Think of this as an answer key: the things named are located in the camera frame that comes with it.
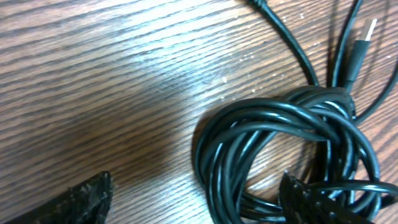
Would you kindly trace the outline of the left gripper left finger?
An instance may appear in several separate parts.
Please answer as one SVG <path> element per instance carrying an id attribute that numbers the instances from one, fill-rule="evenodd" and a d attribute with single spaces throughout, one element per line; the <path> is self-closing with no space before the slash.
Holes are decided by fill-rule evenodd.
<path id="1" fill-rule="evenodd" d="M 113 197 L 113 180 L 102 171 L 7 224 L 104 224 Z"/>

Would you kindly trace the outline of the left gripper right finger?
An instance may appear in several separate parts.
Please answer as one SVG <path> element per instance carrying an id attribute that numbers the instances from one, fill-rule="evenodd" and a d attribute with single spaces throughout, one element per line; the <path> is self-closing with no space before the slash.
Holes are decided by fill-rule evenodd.
<path id="1" fill-rule="evenodd" d="M 287 223 L 369 222 L 286 172 L 279 185 L 279 202 Z"/>

